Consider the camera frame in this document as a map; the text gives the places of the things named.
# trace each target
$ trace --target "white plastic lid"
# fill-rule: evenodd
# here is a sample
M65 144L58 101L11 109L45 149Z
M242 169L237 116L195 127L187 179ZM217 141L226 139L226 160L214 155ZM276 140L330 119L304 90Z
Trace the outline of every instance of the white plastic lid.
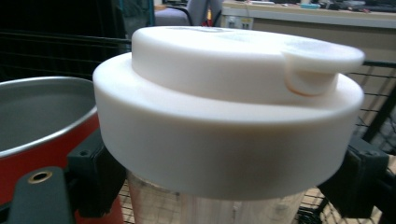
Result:
M358 49L264 32L153 27L94 72L102 136L128 170L227 200L282 197L341 164L362 91Z

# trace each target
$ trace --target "red pot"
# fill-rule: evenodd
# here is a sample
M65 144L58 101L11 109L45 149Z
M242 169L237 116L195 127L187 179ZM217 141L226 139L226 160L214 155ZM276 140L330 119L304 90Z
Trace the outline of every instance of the red pot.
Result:
M45 166L65 167L67 154L99 127L99 121L89 80L34 77L7 81L0 83L0 96L3 204L12 200L15 184L23 175Z

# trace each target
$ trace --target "metal grid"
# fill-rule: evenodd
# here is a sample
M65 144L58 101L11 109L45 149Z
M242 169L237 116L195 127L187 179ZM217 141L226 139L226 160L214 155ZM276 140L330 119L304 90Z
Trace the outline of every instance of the metal grid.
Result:
M92 79L93 70L101 62L131 51L130 41L126 39L4 30L0 31L0 42L0 81L44 76ZM355 134L391 154L395 154L396 148L396 110L394 102L390 102L388 108L383 105L389 98L396 99L395 70L396 63L366 62L359 71L348 74L365 92ZM389 168L395 172L395 157L390 157ZM134 223L126 182L120 199L125 223ZM318 189L310 189L301 204L299 222L377 223L380 216L379 211L374 211L370 219L343 219L330 203L323 205L325 200ZM305 216L312 213L316 213L318 220L312 218L315 216Z

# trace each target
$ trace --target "wire rack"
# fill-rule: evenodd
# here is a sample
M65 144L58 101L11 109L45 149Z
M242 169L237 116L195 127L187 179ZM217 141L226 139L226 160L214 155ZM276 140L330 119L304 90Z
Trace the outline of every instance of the wire rack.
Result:
M76 35L54 35L0 30L0 81L25 77L66 76L91 80L93 70L103 61L131 51L130 40ZM396 154L396 63L365 62L347 74L364 90L365 100L354 134L371 144ZM390 156L389 169L396 170ZM125 223L134 216L125 182L120 191ZM297 223L377 223L381 213L368 219L341 218L319 189L304 196Z

